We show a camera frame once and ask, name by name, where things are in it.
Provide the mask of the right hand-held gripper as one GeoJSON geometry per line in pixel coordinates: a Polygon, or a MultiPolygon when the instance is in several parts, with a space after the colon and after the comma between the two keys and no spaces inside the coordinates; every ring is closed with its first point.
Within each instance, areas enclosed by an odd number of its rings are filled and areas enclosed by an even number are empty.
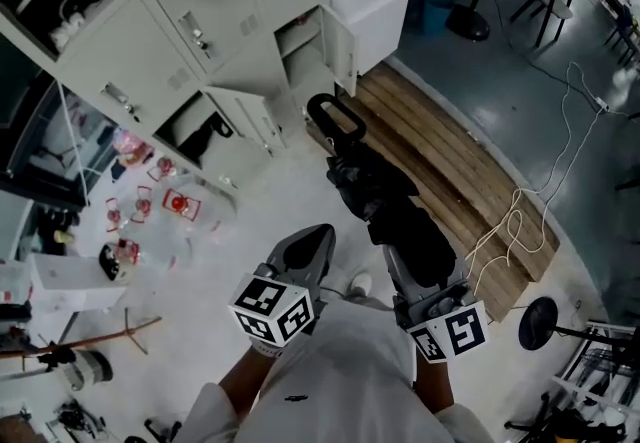
{"type": "Polygon", "coordinates": [[[395,246],[384,245],[383,254],[392,283],[396,322],[427,361],[450,361],[488,342],[484,303],[468,283],[464,254],[455,253],[450,274],[439,287],[425,289],[413,278],[395,246]]]}

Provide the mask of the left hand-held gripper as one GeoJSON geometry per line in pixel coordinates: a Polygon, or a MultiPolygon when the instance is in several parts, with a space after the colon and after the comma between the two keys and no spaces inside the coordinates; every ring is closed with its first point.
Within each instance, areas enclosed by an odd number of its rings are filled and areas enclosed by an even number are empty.
{"type": "Polygon", "coordinates": [[[310,333],[320,309],[319,286],[336,244],[330,224],[304,228],[281,240],[266,262],[243,276],[228,307],[241,331],[269,345],[310,333]]]}

